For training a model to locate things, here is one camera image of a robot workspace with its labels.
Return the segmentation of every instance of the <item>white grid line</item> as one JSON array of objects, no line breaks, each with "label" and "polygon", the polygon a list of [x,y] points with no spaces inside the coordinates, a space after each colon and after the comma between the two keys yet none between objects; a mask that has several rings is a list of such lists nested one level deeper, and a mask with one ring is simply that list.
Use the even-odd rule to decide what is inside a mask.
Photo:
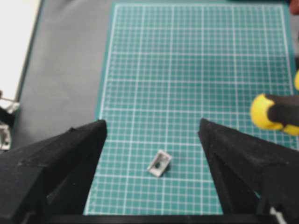
[{"label": "white grid line", "polygon": [[[234,47],[234,54],[236,54],[235,49],[235,17],[234,17],[234,7],[232,6],[232,27],[233,27],[233,47]],[[236,112],[237,112],[237,130],[239,130],[239,106],[238,106],[238,83],[237,83],[237,61],[236,61],[236,55],[234,55],[234,74],[235,74],[235,104],[236,104]]]},{"label": "white grid line", "polygon": [[[173,27],[173,20],[174,20],[174,7],[171,7],[171,26]],[[172,62],[172,41],[173,41],[173,29],[171,30],[171,35],[170,35],[170,60],[169,60],[169,74],[168,74],[168,87],[167,87],[167,109],[166,109],[166,141],[167,142],[167,137],[168,137],[168,123],[169,123],[169,104],[170,104],[170,90],[171,90],[171,62]],[[161,213],[164,214],[164,192],[165,192],[165,178],[163,178],[163,184],[162,184],[162,210]]]},{"label": "white grid line", "polygon": [[[142,7],[142,24],[144,23],[144,16],[145,16],[145,8]],[[141,29],[141,32],[140,32],[140,43],[139,43],[139,52],[141,52],[142,50],[142,34],[143,34],[143,29]],[[138,90],[138,77],[139,77],[139,69],[140,69],[140,55],[139,55],[139,58],[138,58],[138,64],[137,64],[137,76],[136,76],[136,87],[135,87],[135,94],[134,94],[134,108],[136,108],[136,100],[137,100],[137,90]],[[128,161],[128,167],[127,167],[127,173],[128,173],[128,170],[129,170],[129,166],[130,166],[130,159],[131,159],[131,149],[132,149],[132,141],[133,141],[133,133],[134,133],[134,130],[133,130],[133,127],[134,127],[134,121],[135,121],[135,112],[133,112],[133,124],[132,124],[132,132],[131,132],[131,139],[130,139],[130,146],[129,146],[129,161]],[[124,206],[123,206],[123,215],[126,214],[126,202],[127,202],[127,189],[128,189],[128,179],[126,180],[126,189],[125,189],[125,200],[124,200]]]}]

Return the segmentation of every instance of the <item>green cutting mat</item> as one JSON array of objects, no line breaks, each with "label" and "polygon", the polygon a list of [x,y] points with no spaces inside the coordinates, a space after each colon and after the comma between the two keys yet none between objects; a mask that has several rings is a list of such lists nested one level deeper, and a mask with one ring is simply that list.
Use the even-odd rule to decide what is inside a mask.
[{"label": "green cutting mat", "polygon": [[[251,123],[259,93],[293,94],[286,5],[115,4],[98,117],[108,138],[86,214],[218,214],[197,131],[204,117],[298,148]],[[173,160],[147,171],[159,149]]]}]

